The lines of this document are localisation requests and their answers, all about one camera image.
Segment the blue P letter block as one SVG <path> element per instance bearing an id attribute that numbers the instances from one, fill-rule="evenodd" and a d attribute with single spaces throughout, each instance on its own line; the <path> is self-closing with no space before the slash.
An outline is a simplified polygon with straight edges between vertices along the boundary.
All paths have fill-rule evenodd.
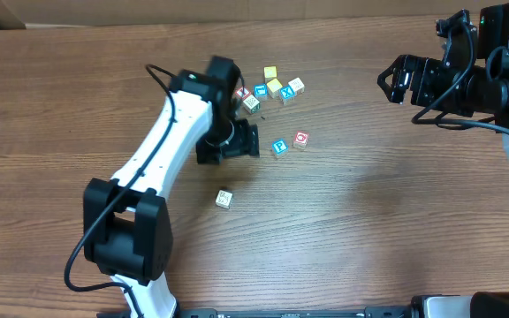
<path id="1" fill-rule="evenodd" d="M 283 140 L 276 140 L 272 144 L 272 152 L 276 158 L 286 155 L 289 151 L 287 143 Z"/>

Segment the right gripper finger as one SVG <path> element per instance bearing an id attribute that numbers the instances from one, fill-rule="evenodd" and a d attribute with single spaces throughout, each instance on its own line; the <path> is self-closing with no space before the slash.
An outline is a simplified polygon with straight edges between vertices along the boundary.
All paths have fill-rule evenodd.
<path id="1" fill-rule="evenodd" d="M 378 75 L 377 81 L 385 82 L 389 76 L 392 76 L 397 82 L 404 82 L 407 78 L 406 59 L 407 55 L 398 56 L 387 69 Z"/>
<path id="2" fill-rule="evenodd" d="M 384 92 L 389 102 L 398 104 L 403 102 L 403 91 L 398 85 L 388 84 L 384 79 L 378 79 L 377 85 Z"/>

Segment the white patterned wooden block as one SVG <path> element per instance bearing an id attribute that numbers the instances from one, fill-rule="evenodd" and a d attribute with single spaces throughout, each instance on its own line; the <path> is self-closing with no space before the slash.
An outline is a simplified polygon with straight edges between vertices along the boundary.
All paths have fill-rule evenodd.
<path id="1" fill-rule="evenodd" d="M 220 208 L 229 209 L 233 200 L 233 194 L 225 190 L 220 190 L 216 197 L 216 205 Z"/>

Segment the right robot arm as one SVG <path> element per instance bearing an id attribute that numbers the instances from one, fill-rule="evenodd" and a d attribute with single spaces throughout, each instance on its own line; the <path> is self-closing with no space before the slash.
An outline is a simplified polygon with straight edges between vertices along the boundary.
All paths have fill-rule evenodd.
<path id="1" fill-rule="evenodd" d="M 420 107 L 415 125 L 501 134 L 509 161 L 509 3 L 481 9 L 475 26 L 467 10 L 436 23 L 445 40 L 442 59 L 400 55 L 379 74 L 377 85 L 389 102 L 402 103 L 407 91 Z M 478 291 L 472 296 L 415 296 L 391 317 L 509 317 L 509 292 Z"/>

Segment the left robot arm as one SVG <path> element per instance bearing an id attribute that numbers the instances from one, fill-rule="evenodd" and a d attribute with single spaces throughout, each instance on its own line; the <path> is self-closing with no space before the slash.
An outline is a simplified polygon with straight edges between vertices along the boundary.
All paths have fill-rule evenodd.
<path id="1" fill-rule="evenodd" d="M 83 254 L 119 288 L 129 305 L 124 317 L 175 317 L 179 304 L 165 269 L 173 247 L 167 201 L 191 151 L 199 164 L 260 154 L 258 128 L 238 117 L 237 90 L 244 80 L 233 60 L 213 56 L 204 73 L 172 74 L 165 104 L 129 161 L 108 180 L 92 179 L 83 194 L 83 236 L 65 265 Z"/>

